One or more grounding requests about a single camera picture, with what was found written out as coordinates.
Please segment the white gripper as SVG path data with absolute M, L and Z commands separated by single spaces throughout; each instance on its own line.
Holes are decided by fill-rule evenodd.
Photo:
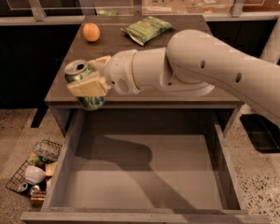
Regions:
M 140 92 L 133 80 L 133 57 L 136 49 L 120 51 L 114 56 L 103 56 L 88 61 L 93 71 L 79 81 L 66 85 L 76 97 L 106 96 L 113 89 L 120 95 L 134 95 Z M 105 70 L 105 77 L 100 73 Z

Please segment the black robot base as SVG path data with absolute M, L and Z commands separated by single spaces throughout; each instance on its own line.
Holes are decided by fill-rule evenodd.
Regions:
M 280 153 L 280 128 L 259 114 L 240 117 L 255 150 L 260 153 Z

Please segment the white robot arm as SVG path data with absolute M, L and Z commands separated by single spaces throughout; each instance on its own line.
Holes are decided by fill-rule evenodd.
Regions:
M 113 90 L 136 95 L 158 90 L 200 96 L 224 90 L 280 127 L 280 66 L 249 56 L 211 34 L 185 24 L 186 16 L 148 16 L 125 28 L 143 46 L 172 30 L 159 48 L 121 50 L 64 68 L 76 97 L 104 99 Z

